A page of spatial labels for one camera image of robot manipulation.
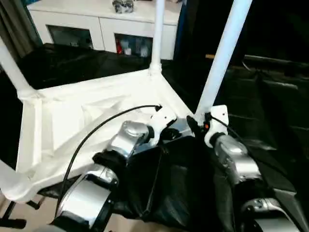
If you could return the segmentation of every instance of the white frame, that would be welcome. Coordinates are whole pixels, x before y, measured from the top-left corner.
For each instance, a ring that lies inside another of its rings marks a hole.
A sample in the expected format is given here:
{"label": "white frame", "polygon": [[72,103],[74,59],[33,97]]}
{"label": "white frame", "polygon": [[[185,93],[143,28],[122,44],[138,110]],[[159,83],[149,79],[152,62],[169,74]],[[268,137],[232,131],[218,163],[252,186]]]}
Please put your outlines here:
{"label": "white frame", "polygon": [[30,14],[43,44],[54,43],[47,28],[47,25],[52,25],[59,27],[88,29],[93,48],[95,50],[105,50],[98,17],[43,11],[30,11]]}
{"label": "white frame", "polygon": [[[154,23],[136,22],[121,19],[100,18],[105,50],[117,53],[114,34],[154,37]],[[177,25],[163,25],[162,59],[173,59]]]}

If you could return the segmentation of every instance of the black fabric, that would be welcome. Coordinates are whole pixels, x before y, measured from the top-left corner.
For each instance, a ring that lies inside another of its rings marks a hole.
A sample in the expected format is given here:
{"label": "black fabric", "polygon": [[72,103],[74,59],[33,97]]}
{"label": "black fabric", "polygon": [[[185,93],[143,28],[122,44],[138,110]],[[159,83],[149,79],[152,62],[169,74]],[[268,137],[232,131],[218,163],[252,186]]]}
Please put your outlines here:
{"label": "black fabric", "polygon": [[95,220],[91,228],[92,232],[101,232],[105,230],[105,227],[112,215],[112,208],[113,208],[113,195],[111,193],[106,199],[103,207],[101,208],[98,214],[97,219]]}
{"label": "black fabric", "polygon": [[89,232],[88,223],[78,223],[77,221],[66,217],[59,216],[55,220],[52,221],[51,225],[54,225],[58,228],[63,229],[66,232]]}
{"label": "black fabric", "polygon": [[211,139],[209,140],[209,142],[210,142],[210,144],[213,146],[213,147],[215,147],[215,145],[216,145],[216,142],[217,142],[217,139],[220,137],[220,136],[222,136],[222,135],[225,135],[224,133],[215,133],[212,137],[211,137]]}
{"label": "black fabric", "polygon": [[[190,0],[183,7],[175,58],[205,58],[215,54],[232,0]],[[253,1],[231,62],[241,65],[244,55],[308,63],[307,3],[302,0]]]}
{"label": "black fabric", "polygon": [[[19,66],[34,88],[44,88],[147,69],[149,60],[45,44],[22,59]],[[211,62],[205,60],[188,60],[185,64],[172,61],[162,63],[163,76],[193,112],[210,66]],[[308,73],[304,75],[298,70],[294,70],[293,75],[267,73],[230,67],[215,104],[227,105],[229,125],[250,145],[252,156],[262,161],[258,165],[267,183],[279,189],[297,189],[297,200],[309,218],[306,199],[309,193],[302,178],[306,176],[309,158]],[[0,96],[5,109],[2,112],[2,122],[5,122],[2,131],[5,136],[1,142],[0,159],[14,168],[22,103],[17,99],[5,73],[0,74],[0,83]],[[123,194],[115,204],[115,212],[129,218],[142,217],[144,220],[186,229],[193,229],[199,223],[216,221],[205,219],[213,217],[215,212],[213,198],[205,197],[214,192],[213,180],[208,179],[211,168],[206,168],[207,161],[204,160],[208,153],[202,156],[197,150],[185,149],[179,143],[175,141],[166,145],[165,152],[161,147],[157,148],[157,152],[152,151],[151,156],[140,155],[136,156],[135,161],[132,160],[128,174],[132,183],[122,186]],[[193,141],[186,143],[188,146],[197,145]],[[265,162],[276,166],[287,178],[282,178]],[[69,180],[67,187],[73,182],[74,179]],[[59,185],[40,191],[51,197],[57,197],[59,192]],[[213,215],[209,214],[208,209],[212,209]]]}
{"label": "black fabric", "polygon": [[[126,177],[121,192],[134,212],[131,218],[189,231],[221,231],[214,214],[210,156],[201,141],[184,137],[136,154]],[[116,203],[114,210],[122,213],[122,204]]]}
{"label": "black fabric", "polygon": [[116,151],[98,152],[92,158],[94,163],[110,168],[121,180],[126,167],[126,158]]}

